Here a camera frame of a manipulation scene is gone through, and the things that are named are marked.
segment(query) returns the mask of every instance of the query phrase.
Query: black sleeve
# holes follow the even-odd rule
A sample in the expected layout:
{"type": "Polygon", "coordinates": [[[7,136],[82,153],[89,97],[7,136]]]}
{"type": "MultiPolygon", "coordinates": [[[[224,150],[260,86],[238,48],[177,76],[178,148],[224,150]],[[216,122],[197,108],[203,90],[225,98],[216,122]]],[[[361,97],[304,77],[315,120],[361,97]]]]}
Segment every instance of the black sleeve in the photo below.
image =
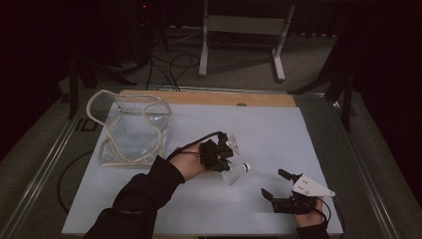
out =
{"type": "Polygon", "coordinates": [[[184,182],[179,170],[158,156],[147,175],[137,174],[118,193],[84,238],[152,238],[157,210],[184,182]]]}
{"type": "Polygon", "coordinates": [[[328,239],[329,236],[326,233],[327,226],[328,222],[325,221],[320,225],[297,227],[296,231],[301,239],[328,239]]]}

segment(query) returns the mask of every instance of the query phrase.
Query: white metal stand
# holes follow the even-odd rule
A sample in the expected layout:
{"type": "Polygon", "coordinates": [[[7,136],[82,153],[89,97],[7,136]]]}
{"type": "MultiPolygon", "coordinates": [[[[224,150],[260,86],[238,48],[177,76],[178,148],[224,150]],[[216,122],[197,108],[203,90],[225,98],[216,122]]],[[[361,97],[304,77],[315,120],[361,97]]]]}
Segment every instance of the white metal stand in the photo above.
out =
{"type": "Polygon", "coordinates": [[[280,60],[280,53],[282,52],[282,48],[289,31],[295,7],[295,5],[291,5],[289,7],[289,11],[285,19],[234,17],[208,15],[208,0],[204,0],[203,42],[201,60],[199,64],[199,76],[205,77],[207,75],[208,32],[217,31],[280,36],[277,49],[273,49],[273,59],[277,79],[279,81],[284,81],[286,77],[283,71],[282,61],[280,60]]]}

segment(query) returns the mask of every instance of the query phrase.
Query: human hand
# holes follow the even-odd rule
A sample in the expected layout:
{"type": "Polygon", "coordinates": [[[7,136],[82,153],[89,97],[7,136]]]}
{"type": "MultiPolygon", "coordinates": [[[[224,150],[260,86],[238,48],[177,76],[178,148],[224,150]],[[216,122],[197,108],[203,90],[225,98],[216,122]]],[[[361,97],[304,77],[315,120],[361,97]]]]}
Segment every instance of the human hand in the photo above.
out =
{"type": "Polygon", "coordinates": [[[199,153],[199,143],[184,149],[169,160],[169,162],[180,171],[186,181],[208,171],[205,166],[200,163],[199,154],[197,153],[199,153]]]}
{"type": "MultiPolygon", "coordinates": [[[[316,200],[315,209],[322,211],[322,197],[319,197],[316,200]]],[[[293,217],[299,227],[309,227],[322,224],[322,215],[315,211],[311,211],[310,213],[304,215],[294,214],[293,217]]]]}

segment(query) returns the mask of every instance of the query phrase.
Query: transparent plastic bag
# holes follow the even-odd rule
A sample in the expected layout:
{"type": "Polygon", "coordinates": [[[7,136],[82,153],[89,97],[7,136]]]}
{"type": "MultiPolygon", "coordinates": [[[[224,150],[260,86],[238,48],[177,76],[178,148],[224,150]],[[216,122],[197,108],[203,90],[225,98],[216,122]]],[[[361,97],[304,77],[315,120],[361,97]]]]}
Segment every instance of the transparent plastic bag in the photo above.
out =
{"type": "Polygon", "coordinates": [[[170,138],[171,108],[159,97],[99,91],[87,104],[88,116],[106,128],[99,158],[102,166],[152,165],[170,138]],[[93,103],[112,100],[105,121],[93,116],[93,103]]]}

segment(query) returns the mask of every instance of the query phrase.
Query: dark background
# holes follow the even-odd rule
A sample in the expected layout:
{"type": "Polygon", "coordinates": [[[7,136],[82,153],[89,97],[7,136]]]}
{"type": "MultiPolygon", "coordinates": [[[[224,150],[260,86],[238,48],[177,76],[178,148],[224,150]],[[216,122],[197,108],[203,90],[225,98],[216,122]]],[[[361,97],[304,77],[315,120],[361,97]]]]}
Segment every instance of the dark background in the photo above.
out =
{"type": "MultiPolygon", "coordinates": [[[[202,1],[164,3],[166,25],[202,25],[202,1]]],[[[286,6],[274,0],[260,1],[258,5],[253,0],[213,1],[209,12],[280,17],[286,6]]],[[[370,5],[369,10],[359,7],[359,11],[353,12],[355,9],[355,5],[343,1],[300,1],[290,34],[338,36],[347,26],[325,68],[329,71],[338,67],[336,63],[352,59],[356,65],[354,89],[361,92],[421,204],[422,182],[418,175],[422,168],[421,4],[411,0],[383,0],[376,6],[370,5]]],[[[99,60],[118,61],[123,50],[115,45],[110,34],[118,29],[105,18],[101,1],[0,3],[1,158],[62,96],[57,82],[69,73],[71,43],[77,42],[85,53],[99,60]]],[[[134,34],[130,27],[124,32],[134,34]]]]}

